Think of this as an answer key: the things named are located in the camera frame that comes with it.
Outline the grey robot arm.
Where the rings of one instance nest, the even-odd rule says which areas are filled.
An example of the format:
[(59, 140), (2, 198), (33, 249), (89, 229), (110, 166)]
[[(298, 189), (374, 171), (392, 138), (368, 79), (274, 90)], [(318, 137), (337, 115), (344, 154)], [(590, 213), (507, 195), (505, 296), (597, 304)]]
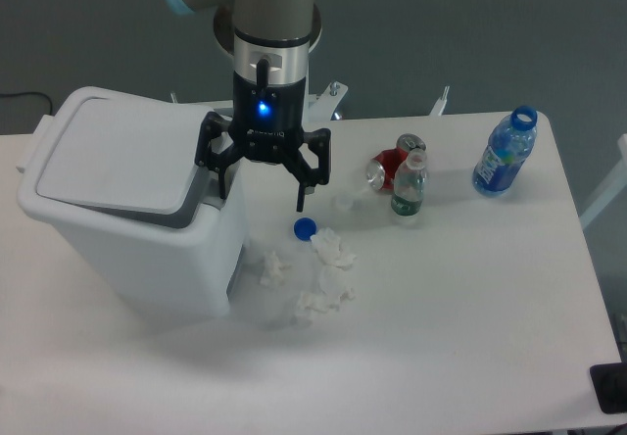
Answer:
[(284, 166), (298, 181), (297, 211), (330, 177), (327, 128), (303, 129), (309, 88), (314, 0), (166, 0), (180, 14), (221, 4), (232, 9), (233, 114), (215, 112), (200, 127), (195, 163), (217, 175), (240, 161)]

